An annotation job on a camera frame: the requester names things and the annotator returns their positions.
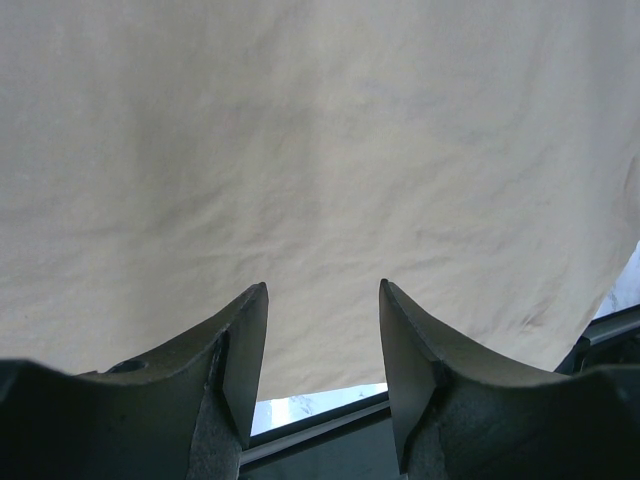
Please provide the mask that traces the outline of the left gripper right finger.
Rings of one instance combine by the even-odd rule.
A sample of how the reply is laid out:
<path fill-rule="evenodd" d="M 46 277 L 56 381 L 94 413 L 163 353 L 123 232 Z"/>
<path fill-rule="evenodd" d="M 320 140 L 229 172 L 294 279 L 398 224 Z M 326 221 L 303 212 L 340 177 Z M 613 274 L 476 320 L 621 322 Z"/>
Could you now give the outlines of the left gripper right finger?
<path fill-rule="evenodd" d="M 635 479 L 639 369 L 575 375 L 505 357 L 379 292 L 380 332 L 400 470 L 411 479 Z"/>

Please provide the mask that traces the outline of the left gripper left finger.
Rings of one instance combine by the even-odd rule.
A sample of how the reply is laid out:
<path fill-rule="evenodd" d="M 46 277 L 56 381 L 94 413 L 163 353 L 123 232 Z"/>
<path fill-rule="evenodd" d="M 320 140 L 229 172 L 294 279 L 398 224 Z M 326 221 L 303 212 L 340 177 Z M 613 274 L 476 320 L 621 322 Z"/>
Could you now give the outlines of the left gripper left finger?
<path fill-rule="evenodd" d="M 111 369 L 1 363 L 5 479 L 234 479 L 248 446 L 268 292 Z"/>

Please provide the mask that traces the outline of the tan t shirt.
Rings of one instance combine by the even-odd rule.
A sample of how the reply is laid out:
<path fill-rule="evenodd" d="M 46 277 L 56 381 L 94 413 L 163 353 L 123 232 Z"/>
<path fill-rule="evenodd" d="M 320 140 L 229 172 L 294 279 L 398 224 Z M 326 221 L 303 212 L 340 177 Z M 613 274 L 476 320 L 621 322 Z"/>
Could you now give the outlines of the tan t shirt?
<path fill-rule="evenodd" d="M 1 354 L 264 282 L 259 395 L 384 378 L 382 279 L 551 370 L 639 240 L 635 1 L 5 1 Z"/>

